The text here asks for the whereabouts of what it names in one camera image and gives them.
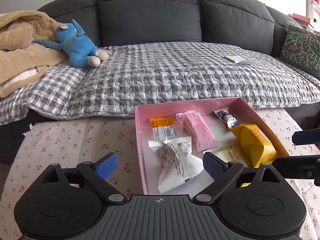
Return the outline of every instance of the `gray checkered blanket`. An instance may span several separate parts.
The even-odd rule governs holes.
[[[0,124],[34,109],[57,120],[133,117],[144,104],[242,97],[253,108],[297,107],[320,101],[320,82],[289,64],[226,44],[166,42],[110,47],[100,68],[50,66],[38,81],[0,101]],[[223,56],[242,56],[239,65]]]

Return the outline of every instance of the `ribbed black plate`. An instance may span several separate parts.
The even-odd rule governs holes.
[[[109,207],[101,220],[87,232],[69,238],[69,240],[111,239],[248,240],[250,238],[231,231],[219,220],[211,207],[195,205],[186,195],[134,195],[124,205]],[[284,239],[300,238],[293,235]]]

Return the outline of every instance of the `snack wrapper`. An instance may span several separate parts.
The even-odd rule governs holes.
[[[179,113],[176,118],[183,119],[183,127],[191,135],[198,153],[218,147],[219,141],[214,137],[199,113],[196,111]]]
[[[237,127],[231,127],[230,130],[239,140],[253,167],[258,168],[263,162],[272,163],[277,157],[271,141],[257,125],[243,123]]]
[[[225,149],[211,149],[209,151],[205,152],[211,152],[212,154],[216,155],[219,159],[223,160],[224,162],[238,162],[241,163],[244,167],[249,167],[249,165],[242,159],[242,157],[237,153],[237,151],[233,148],[231,145],[229,148]]]
[[[150,118],[150,124],[156,141],[176,138],[173,119],[173,116],[165,118]]]
[[[148,144],[164,167],[159,177],[160,194],[192,179],[203,170],[202,159],[191,154],[191,137],[149,141]]]
[[[223,109],[219,109],[214,111],[214,113],[216,114],[216,116],[219,117],[219,119],[221,121],[223,121],[224,123],[226,123],[228,125],[228,127],[234,127],[236,125],[239,125],[239,122],[236,118],[234,118],[230,113],[229,113],[229,109],[223,108]]]

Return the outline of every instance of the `screw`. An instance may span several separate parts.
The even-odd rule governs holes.
[[[196,196],[196,199],[200,202],[208,202],[211,200],[211,196],[208,194],[199,194]]]
[[[124,196],[121,194],[112,194],[109,196],[109,200],[112,202],[120,202],[124,199]]]

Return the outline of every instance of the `plush toy foot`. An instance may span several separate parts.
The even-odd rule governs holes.
[[[109,58],[109,50],[97,49],[94,54],[101,60],[107,60]]]
[[[88,58],[88,64],[91,67],[99,67],[100,63],[101,63],[100,59],[96,56],[90,56]]]

